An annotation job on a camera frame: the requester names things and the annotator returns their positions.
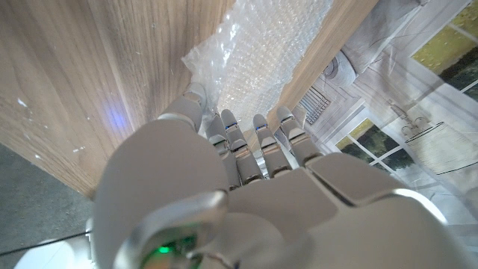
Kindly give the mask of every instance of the bubble wrap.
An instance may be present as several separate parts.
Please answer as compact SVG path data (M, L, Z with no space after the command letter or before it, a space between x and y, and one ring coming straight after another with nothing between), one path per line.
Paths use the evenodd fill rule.
M182 58L208 95L204 125L228 108L243 131L267 116L317 36L332 0L237 0L215 34Z

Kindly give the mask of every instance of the air vent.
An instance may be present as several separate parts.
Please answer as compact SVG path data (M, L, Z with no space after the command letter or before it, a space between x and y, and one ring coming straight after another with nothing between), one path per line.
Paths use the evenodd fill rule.
M312 86L299 103L307 110L305 120L308 124L312 125L327 108L330 101Z

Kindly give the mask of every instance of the green led light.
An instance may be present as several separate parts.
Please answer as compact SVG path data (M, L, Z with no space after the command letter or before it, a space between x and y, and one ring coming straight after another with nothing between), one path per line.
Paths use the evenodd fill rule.
M158 248L160 253L168 253L170 251L169 247L160 247Z

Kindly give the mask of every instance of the wood grain surface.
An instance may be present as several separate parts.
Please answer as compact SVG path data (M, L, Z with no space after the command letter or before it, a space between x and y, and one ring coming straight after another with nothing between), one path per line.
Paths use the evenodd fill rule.
M281 104L298 103L375 3L334 1ZM119 144L184 91L181 57L232 4L0 1L0 142L92 197Z

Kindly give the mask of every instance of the white robotic arm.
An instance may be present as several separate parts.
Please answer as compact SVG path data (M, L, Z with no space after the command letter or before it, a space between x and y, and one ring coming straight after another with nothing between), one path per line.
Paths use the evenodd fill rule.
M191 84L113 154L95 197L100 268L473 268L427 199L366 163L323 156L287 108L292 170L266 120L265 179L231 111L197 134Z

